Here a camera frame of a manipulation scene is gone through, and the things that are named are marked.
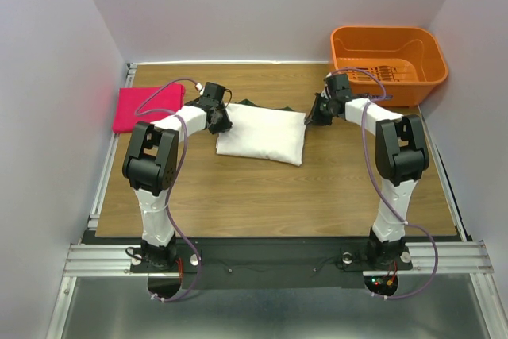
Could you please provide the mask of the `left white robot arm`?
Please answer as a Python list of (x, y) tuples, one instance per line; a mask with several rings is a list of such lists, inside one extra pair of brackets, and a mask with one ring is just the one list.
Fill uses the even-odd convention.
[(134, 190), (143, 223), (140, 250), (129, 249), (127, 254), (134, 264), (145, 262), (161, 271), (182, 264), (175, 243), (179, 230), (169, 212), (169, 198), (187, 155), (188, 138), (203, 130), (227, 132), (233, 126), (224, 101), (230, 89), (194, 82), (198, 97), (181, 109), (149, 109), (152, 99), (168, 87), (157, 90), (135, 110), (137, 117), (156, 113), (166, 117), (156, 123), (139, 121), (134, 125), (122, 165), (122, 175)]

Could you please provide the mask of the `white green-sleeved t-shirt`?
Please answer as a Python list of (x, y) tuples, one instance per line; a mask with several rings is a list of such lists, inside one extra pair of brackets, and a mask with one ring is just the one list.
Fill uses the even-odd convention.
[(305, 118), (302, 112), (230, 104), (232, 128), (220, 133), (216, 153), (302, 165)]

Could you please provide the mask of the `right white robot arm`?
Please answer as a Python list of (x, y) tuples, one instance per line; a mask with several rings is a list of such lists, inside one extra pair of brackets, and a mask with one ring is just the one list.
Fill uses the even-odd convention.
[(405, 252), (410, 199), (429, 167), (423, 124), (416, 114), (402, 115), (381, 107), (379, 101), (387, 96), (385, 89), (374, 99), (354, 94), (346, 70), (328, 74), (324, 83), (324, 90), (315, 94), (306, 124), (331, 125), (335, 117), (341, 118), (360, 126), (363, 144), (367, 143), (367, 133), (375, 138), (375, 166), (367, 147), (364, 157), (380, 201), (365, 258), (371, 266), (382, 268)]

